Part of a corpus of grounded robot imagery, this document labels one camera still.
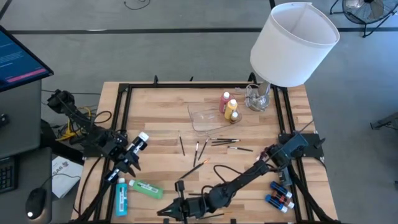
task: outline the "red paint bottle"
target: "red paint bottle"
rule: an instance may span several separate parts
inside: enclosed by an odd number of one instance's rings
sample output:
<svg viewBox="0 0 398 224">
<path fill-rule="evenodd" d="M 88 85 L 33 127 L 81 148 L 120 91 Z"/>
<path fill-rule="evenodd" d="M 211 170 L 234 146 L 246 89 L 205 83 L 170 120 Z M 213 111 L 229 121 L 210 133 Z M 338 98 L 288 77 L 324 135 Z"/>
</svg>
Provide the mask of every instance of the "red paint bottle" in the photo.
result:
<svg viewBox="0 0 398 224">
<path fill-rule="evenodd" d="M 225 113 L 226 105 L 230 99 L 231 95 L 228 92 L 222 94 L 220 99 L 220 108 L 219 108 L 220 113 Z"/>
</svg>

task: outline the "yellow paint bottle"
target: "yellow paint bottle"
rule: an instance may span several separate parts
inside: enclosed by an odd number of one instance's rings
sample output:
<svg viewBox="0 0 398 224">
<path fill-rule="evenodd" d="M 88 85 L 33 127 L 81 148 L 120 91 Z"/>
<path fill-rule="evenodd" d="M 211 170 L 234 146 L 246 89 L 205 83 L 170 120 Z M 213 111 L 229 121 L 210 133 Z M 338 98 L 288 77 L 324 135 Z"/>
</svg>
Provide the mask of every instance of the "yellow paint bottle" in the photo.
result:
<svg viewBox="0 0 398 224">
<path fill-rule="evenodd" d="M 230 100 L 225 108 L 225 113 L 224 113 L 224 117 L 225 119 L 231 119 L 231 115 L 232 113 L 236 110 L 236 108 L 238 107 L 238 103 L 236 102 L 235 99 Z"/>
</svg>

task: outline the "fan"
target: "fan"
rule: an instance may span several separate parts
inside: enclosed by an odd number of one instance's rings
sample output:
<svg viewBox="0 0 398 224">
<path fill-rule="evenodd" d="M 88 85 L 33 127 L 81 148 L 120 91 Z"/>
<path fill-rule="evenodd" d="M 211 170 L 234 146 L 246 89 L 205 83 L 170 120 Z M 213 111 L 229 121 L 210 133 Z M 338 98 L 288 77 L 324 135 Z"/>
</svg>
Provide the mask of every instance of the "fan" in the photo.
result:
<svg viewBox="0 0 398 224">
<path fill-rule="evenodd" d="M 363 37 L 371 35 L 377 28 L 381 26 L 391 15 L 395 13 L 398 6 L 398 0 L 342 0 L 343 12 L 332 12 L 330 14 L 343 13 L 348 20 L 356 24 L 365 25 Z M 381 21 L 377 27 L 370 33 L 366 33 L 367 25 Z"/>
</svg>

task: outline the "lamp base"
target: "lamp base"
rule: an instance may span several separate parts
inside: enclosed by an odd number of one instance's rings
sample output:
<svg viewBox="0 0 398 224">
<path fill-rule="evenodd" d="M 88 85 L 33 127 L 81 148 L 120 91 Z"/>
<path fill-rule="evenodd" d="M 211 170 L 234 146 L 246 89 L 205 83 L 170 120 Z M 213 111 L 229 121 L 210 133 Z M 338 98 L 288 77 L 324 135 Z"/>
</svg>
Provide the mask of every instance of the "lamp base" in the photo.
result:
<svg viewBox="0 0 398 224">
<path fill-rule="evenodd" d="M 257 90 L 252 90 L 252 92 L 246 96 L 248 98 L 248 102 L 246 103 L 248 108 L 254 111 L 265 111 L 269 105 L 268 92 L 270 87 L 271 84 L 264 81 Z"/>
</svg>

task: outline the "gray floor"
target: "gray floor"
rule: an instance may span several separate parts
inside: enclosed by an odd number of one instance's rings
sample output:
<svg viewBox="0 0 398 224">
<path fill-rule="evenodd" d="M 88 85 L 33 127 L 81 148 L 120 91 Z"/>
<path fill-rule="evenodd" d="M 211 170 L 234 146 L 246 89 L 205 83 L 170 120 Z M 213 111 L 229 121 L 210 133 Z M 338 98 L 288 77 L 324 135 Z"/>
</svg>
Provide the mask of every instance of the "gray floor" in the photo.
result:
<svg viewBox="0 0 398 224">
<path fill-rule="evenodd" d="M 277 0 L 277 4 L 286 1 Z M 327 13 L 332 0 L 314 5 Z M 12 30 L 260 27 L 269 14 L 264 0 L 152 0 L 130 11 L 123 1 L 13 0 L 0 24 Z M 342 15 L 337 27 L 357 27 Z M 398 27 L 398 16 L 384 24 Z M 324 147 L 338 216 L 350 223 L 396 223 L 398 140 L 392 129 L 369 122 L 398 111 L 398 32 L 341 33 L 341 40 L 306 82 Z M 245 80 L 257 34 L 18 35 L 55 70 L 43 88 L 100 92 L 105 81 Z M 76 96 L 78 105 L 97 96 Z M 43 118 L 65 121 L 43 107 Z M 70 217 L 76 192 L 54 202 L 53 222 Z"/>
</svg>

